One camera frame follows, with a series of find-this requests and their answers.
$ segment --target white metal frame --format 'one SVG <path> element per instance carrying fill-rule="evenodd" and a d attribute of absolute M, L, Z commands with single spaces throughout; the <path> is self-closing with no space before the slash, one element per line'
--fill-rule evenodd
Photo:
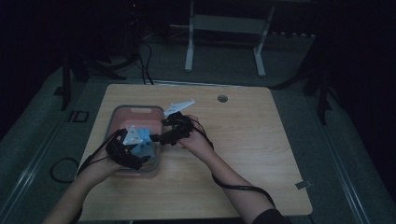
<path fill-rule="evenodd" d="M 265 77 L 264 65 L 262 62 L 262 47 L 265 37 L 268 35 L 268 29 L 274 12 L 275 7 L 271 7 L 266 20 L 194 14 L 194 0 L 190 0 L 189 45 L 187 47 L 185 71 L 192 71 L 194 30 L 210 30 L 261 35 L 260 43 L 257 47 L 253 48 L 253 53 L 256 60 L 258 75 L 259 77 Z"/>

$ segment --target white plastic piece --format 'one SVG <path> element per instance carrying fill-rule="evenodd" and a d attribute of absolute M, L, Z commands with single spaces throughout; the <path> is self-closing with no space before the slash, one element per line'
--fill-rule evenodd
<path fill-rule="evenodd" d="M 140 144 L 142 142 L 143 142 L 143 139 L 140 137 L 140 135 L 137 132 L 137 129 L 134 127 L 134 125 L 132 125 L 131 129 L 126 134 L 125 139 L 123 140 L 122 143 L 125 146 L 129 146 L 129 145 Z"/>
<path fill-rule="evenodd" d="M 256 67 L 259 77 L 265 77 L 264 65 L 262 63 L 262 55 L 261 52 L 257 51 L 256 48 L 253 49 L 254 59 L 256 60 Z"/>
<path fill-rule="evenodd" d="M 187 49 L 186 65 L 184 66 L 184 70 L 186 72 L 192 71 L 193 58 L 194 58 L 194 47 L 191 47 Z"/>
<path fill-rule="evenodd" d="M 169 109 L 165 110 L 163 113 L 165 114 L 165 116 L 174 114 L 192 104 L 194 104 L 194 100 L 190 100 L 188 102 L 184 102 L 184 103 L 178 103 L 178 104 L 171 104 L 171 106 L 169 107 Z"/>

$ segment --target white object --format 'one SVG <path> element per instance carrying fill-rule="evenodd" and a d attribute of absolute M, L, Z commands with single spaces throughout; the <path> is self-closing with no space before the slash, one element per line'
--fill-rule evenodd
<path fill-rule="evenodd" d="M 268 30 L 274 16 L 274 12 L 275 7 L 271 6 L 265 20 L 195 14 L 194 0 L 190 0 L 189 45 L 187 47 L 184 70 L 186 72 L 192 71 L 192 61 L 194 56 L 194 30 L 233 32 L 260 35 L 260 42 L 257 47 L 253 49 L 253 53 L 258 75 L 259 77 L 265 77 L 264 65 L 262 62 L 262 47 L 264 45 L 265 37 L 268 35 Z"/>
<path fill-rule="evenodd" d="M 137 132 L 137 129 L 132 125 L 131 129 L 129 129 L 128 133 L 125 136 L 125 139 L 123 140 L 123 144 L 125 146 L 129 145 L 136 145 L 139 143 L 142 143 L 143 139 L 140 137 L 139 133 Z"/>
<path fill-rule="evenodd" d="M 165 110 L 163 113 L 165 114 L 165 116 L 174 114 L 192 104 L 194 104 L 194 100 L 190 100 L 188 102 L 183 102 L 183 103 L 178 103 L 178 104 L 171 104 L 171 106 L 169 107 L 169 109 Z"/>

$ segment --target black cable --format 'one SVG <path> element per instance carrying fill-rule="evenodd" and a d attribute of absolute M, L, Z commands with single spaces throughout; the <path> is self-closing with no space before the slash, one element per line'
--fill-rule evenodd
<path fill-rule="evenodd" d="M 100 149 L 102 147 L 104 147 L 116 134 L 119 134 L 119 132 L 121 132 L 121 130 L 116 130 L 114 133 L 112 133 L 111 135 L 108 136 L 108 138 L 102 143 L 102 145 L 99 146 L 99 148 L 97 148 L 92 154 L 91 156 L 89 156 L 83 163 L 82 165 L 79 167 L 77 175 L 79 175 L 85 168 L 87 168 L 89 165 L 91 165 L 94 162 L 97 161 L 91 161 L 91 159 L 96 155 L 96 153 L 98 153 L 100 151 Z"/>
<path fill-rule="evenodd" d="M 148 80 L 151 83 L 151 85 L 154 85 L 154 82 L 152 81 L 151 76 L 149 75 L 149 62 L 151 60 L 152 50 L 151 47 L 148 44 L 146 44 L 143 40 L 142 40 L 142 44 L 148 48 L 148 60 L 146 62 L 146 76 L 148 77 Z"/>
<path fill-rule="evenodd" d="M 130 58 L 127 58 L 126 61 L 124 61 L 122 63 L 112 64 L 112 65 L 106 66 L 106 68 L 110 69 L 112 71 L 117 71 L 117 70 L 120 70 L 121 68 L 133 66 L 135 62 L 136 62 L 136 58 L 130 57 Z"/>
<path fill-rule="evenodd" d="M 143 79 L 143 83 L 146 85 L 146 79 L 145 79 L 145 65 L 143 64 L 143 60 L 142 60 L 142 56 L 139 54 L 139 61 L 140 64 L 142 64 L 142 79 Z"/>
<path fill-rule="evenodd" d="M 90 68 L 96 69 L 99 72 L 102 72 L 102 74 L 107 75 L 113 79 L 120 79 L 124 80 L 126 77 L 121 77 L 118 74 L 113 73 L 110 69 L 107 67 L 101 65 L 100 63 L 93 61 L 89 59 L 88 57 L 83 58 L 84 62 L 86 65 L 88 65 Z"/>
<path fill-rule="evenodd" d="M 88 165 L 92 165 L 93 163 L 96 163 L 96 162 L 105 160 L 105 159 L 107 159 L 107 158 L 108 158 L 108 156 L 106 156 L 106 157 L 104 157 L 104 158 L 102 158 L 102 159 L 99 159 L 99 160 L 97 160 L 97 161 L 91 161 Z"/>
<path fill-rule="evenodd" d="M 202 137 L 204 137 L 207 141 L 207 143 L 209 143 L 209 145 L 212 147 L 212 149 L 214 150 L 214 146 L 213 143 L 209 140 L 209 138 L 207 137 L 205 130 L 203 128 L 203 126 L 198 122 L 198 120 L 195 119 L 191 119 L 191 121 L 196 122 L 200 127 L 202 127 L 202 131 L 199 130 L 198 128 L 194 127 L 194 130 L 197 131 Z M 221 181 L 219 181 L 213 174 L 212 174 L 212 178 L 213 181 L 215 181 L 215 183 L 217 185 L 219 185 L 220 187 L 224 188 L 224 189 L 237 189 L 237 190 L 248 190 L 248 191 L 255 191 L 255 192 L 259 192 L 261 194 L 263 194 L 268 201 L 270 201 L 270 203 L 275 206 L 274 200 L 271 198 L 270 194 L 265 191 L 264 189 L 258 188 L 258 187 L 254 187 L 254 186 L 242 186 L 242 185 L 227 185 L 222 183 Z"/>
<path fill-rule="evenodd" d="M 118 71 L 117 71 L 117 74 L 120 74 L 120 73 L 122 73 L 122 72 L 125 72 L 126 70 L 130 69 L 130 68 L 133 67 L 134 65 L 136 65 L 136 62 L 133 62 L 133 63 L 130 64 L 129 66 L 124 67 L 122 70 L 118 70 Z"/>

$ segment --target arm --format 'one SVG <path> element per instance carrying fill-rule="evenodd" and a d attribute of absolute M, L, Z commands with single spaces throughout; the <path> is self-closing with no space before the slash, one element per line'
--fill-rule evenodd
<path fill-rule="evenodd" d="M 106 156 L 106 151 L 102 149 L 92 160 L 97 161 Z M 120 168 L 121 166 L 110 158 L 89 165 L 67 188 L 43 223 L 70 223 L 83 205 L 90 190 Z"/>
<path fill-rule="evenodd" d="M 227 185 L 252 186 L 234 171 L 195 130 L 189 138 L 180 139 L 178 142 L 204 162 L 220 182 Z M 259 214 L 274 208 L 259 192 L 235 189 L 223 189 L 223 191 L 246 223 L 252 223 Z"/>

